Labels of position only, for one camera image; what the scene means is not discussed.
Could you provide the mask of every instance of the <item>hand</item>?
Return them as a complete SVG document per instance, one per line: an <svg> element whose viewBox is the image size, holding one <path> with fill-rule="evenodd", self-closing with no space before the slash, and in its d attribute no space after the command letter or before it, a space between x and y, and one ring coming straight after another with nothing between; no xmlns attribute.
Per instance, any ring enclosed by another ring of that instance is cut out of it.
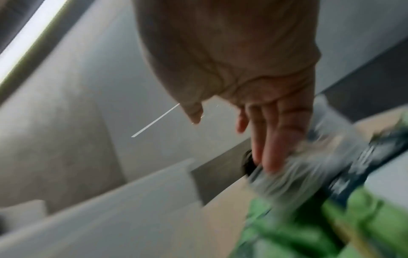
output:
<svg viewBox="0 0 408 258"><path fill-rule="evenodd" d="M312 114L318 0L134 1L145 57L191 121L220 96L254 161L281 169Z"/></svg>

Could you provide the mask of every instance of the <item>white wall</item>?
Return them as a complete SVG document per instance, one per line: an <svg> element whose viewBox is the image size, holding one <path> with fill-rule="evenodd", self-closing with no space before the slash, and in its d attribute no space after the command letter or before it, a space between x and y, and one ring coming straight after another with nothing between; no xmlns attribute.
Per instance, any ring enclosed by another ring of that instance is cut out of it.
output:
<svg viewBox="0 0 408 258"><path fill-rule="evenodd" d="M316 91L405 38L407 21L408 1L323 0L317 35L323 57L317 65ZM249 137L248 132L235 134L234 109L212 99L204 105L205 116L198 126L192 126L177 107L131 138L176 103L143 63L130 3L84 55L82 74L129 180L189 157L196 158L199 166Z"/></svg>

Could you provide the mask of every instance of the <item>fluorescent light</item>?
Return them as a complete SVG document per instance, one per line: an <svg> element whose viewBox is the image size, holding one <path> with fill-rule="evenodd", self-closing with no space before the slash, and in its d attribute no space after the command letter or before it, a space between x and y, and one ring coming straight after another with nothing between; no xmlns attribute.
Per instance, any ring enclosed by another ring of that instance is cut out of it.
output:
<svg viewBox="0 0 408 258"><path fill-rule="evenodd" d="M0 83L45 31L68 0L44 0L16 37L0 54Z"/></svg>
<svg viewBox="0 0 408 258"><path fill-rule="evenodd" d="M170 111L172 111L173 109L175 109L176 107L178 107L180 105L180 103L178 103L177 105L175 105L174 107L172 107L170 110L168 110L166 113L162 114L158 119L154 120L153 122L151 122L150 124L146 125L143 129L141 129L139 132L135 133L134 135L132 135L132 137L136 137L139 134L143 133L144 130L148 129L150 126L152 126L154 123L156 123L157 121L159 121L160 119L162 119L162 117L164 117L165 115L167 115L168 113L170 113Z"/></svg>

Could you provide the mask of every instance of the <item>clear plastic bag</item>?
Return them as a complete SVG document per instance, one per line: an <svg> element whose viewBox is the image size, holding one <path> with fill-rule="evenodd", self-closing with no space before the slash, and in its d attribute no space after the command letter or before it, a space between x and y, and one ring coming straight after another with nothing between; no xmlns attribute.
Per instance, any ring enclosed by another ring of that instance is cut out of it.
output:
<svg viewBox="0 0 408 258"><path fill-rule="evenodd" d="M294 212L368 146L325 97L316 97L313 109L308 135L287 158L282 171L271 175L258 166L248 177L250 187L272 204L274 215Z"/></svg>

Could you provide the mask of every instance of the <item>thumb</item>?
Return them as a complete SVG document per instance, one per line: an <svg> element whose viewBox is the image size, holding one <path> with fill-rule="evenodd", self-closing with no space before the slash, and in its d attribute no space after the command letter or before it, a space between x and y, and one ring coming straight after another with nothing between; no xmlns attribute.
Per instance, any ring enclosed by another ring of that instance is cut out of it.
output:
<svg viewBox="0 0 408 258"><path fill-rule="evenodd" d="M180 103L181 108L184 110L188 118L194 124L198 124L201 121L201 116L203 115L203 105L200 102L192 104L182 104Z"/></svg>

